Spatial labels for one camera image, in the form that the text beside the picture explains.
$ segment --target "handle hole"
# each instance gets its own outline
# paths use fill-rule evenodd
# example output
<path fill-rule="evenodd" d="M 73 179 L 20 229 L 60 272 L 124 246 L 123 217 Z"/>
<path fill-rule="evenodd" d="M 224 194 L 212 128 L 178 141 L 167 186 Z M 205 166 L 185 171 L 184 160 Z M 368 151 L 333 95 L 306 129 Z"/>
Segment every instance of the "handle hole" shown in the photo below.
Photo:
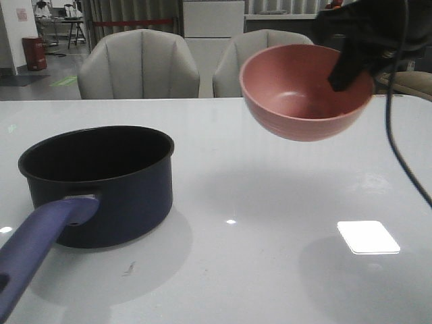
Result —
<path fill-rule="evenodd" d="M 6 288 L 9 280 L 9 275 L 7 275 L 6 273 L 0 273 L 0 293 L 2 293 L 3 290 Z"/>

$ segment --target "red rope barrier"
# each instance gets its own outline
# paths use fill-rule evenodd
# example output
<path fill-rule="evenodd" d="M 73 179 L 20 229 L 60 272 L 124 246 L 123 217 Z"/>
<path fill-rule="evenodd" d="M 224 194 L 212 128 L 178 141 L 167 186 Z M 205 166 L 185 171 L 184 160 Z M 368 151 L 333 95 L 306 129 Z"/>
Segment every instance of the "red rope barrier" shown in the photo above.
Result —
<path fill-rule="evenodd" d="M 149 25 L 164 25 L 164 24 L 174 24 L 174 19 L 168 18 L 168 19 L 153 19 L 153 20 L 131 20 L 129 22 L 93 22 L 93 26 L 97 26 L 97 27 L 149 26 Z"/>

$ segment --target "green floor marking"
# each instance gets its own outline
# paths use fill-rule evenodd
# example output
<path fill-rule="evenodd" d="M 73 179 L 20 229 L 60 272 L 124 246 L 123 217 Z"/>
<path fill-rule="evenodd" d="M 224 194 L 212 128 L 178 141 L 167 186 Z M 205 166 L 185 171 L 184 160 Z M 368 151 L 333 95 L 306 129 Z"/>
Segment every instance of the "green floor marking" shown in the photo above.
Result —
<path fill-rule="evenodd" d="M 70 86 L 71 84 L 76 82 L 76 76 L 67 76 L 66 78 L 56 81 L 49 86 Z"/>

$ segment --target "white table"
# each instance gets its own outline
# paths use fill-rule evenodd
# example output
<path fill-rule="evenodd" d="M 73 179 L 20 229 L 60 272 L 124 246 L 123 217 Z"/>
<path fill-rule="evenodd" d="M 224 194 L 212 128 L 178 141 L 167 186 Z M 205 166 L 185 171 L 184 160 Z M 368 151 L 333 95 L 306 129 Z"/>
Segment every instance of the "white table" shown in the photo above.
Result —
<path fill-rule="evenodd" d="M 304 143 L 242 99 L 0 102 L 0 227 L 32 210 L 17 161 L 42 139 L 130 124 L 175 142 L 167 219 L 117 248 L 54 246 L 7 323 L 432 323 L 432 211 L 389 149 L 384 103 Z M 429 192 L 431 125 L 432 103 L 395 98 L 396 141 Z M 336 224 L 358 220 L 401 251 L 351 253 Z"/>

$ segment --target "red trash bin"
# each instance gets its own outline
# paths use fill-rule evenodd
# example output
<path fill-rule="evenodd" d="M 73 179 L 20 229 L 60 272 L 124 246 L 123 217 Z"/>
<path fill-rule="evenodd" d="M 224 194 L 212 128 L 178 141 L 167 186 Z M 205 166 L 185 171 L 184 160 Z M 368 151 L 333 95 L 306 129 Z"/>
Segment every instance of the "red trash bin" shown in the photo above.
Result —
<path fill-rule="evenodd" d="M 41 37 L 24 37 L 22 46 L 26 56 L 27 68 L 30 71 L 39 71 L 47 68 L 45 50 Z"/>

